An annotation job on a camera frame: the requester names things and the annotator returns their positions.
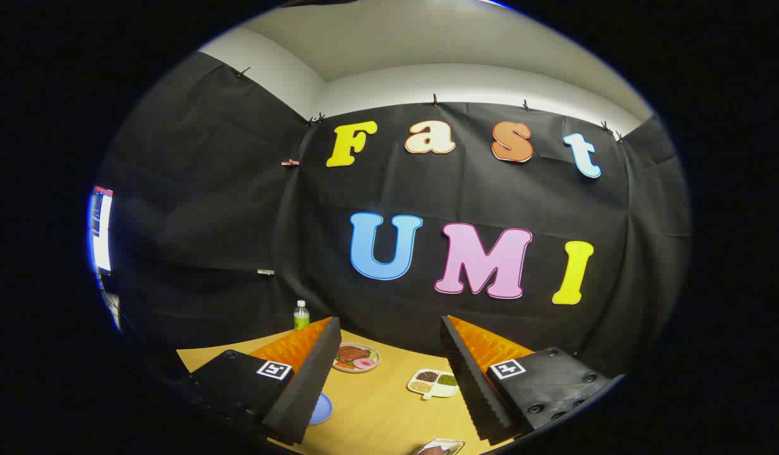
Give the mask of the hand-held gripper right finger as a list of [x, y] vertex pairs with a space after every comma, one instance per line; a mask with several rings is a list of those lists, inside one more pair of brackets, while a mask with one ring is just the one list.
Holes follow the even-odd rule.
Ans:
[[533, 351], [450, 315], [442, 317], [439, 336], [478, 436], [490, 443], [552, 432], [624, 378], [607, 377], [562, 349]]

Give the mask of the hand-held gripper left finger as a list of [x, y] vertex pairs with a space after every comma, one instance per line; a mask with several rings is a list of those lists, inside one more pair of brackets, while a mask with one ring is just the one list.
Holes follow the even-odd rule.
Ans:
[[250, 353], [226, 349], [181, 380], [181, 396], [254, 444], [299, 444], [340, 348], [328, 317]]

